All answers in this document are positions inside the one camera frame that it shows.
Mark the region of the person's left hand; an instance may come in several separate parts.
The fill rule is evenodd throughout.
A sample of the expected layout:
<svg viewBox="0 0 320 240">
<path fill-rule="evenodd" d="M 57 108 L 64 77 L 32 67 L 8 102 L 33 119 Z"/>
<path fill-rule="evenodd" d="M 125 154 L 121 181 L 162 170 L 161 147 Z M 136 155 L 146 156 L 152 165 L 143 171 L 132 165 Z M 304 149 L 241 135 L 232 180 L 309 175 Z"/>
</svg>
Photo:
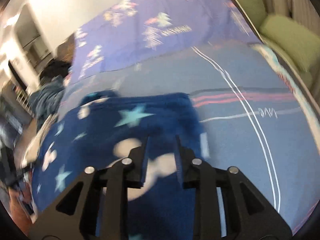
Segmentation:
<svg viewBox="0 0 320 240">
<path fill-rule="evenodd" d="M 22 192 L 16 191 L 12 188 L 9 188 L 9 196 L 10 196 L 10 213 L 12 220 L 18 226 L 18 228 L 27 235 L 29 233 L 30 227 L 32 226 L 32 220 L 29 215 L 27 215 L 18 201 L 19 196 L 23 195 L 23 200 L 30 204 L 32 197 L 29 185 L 26 185 L 25 190 Z"/>
</svg>

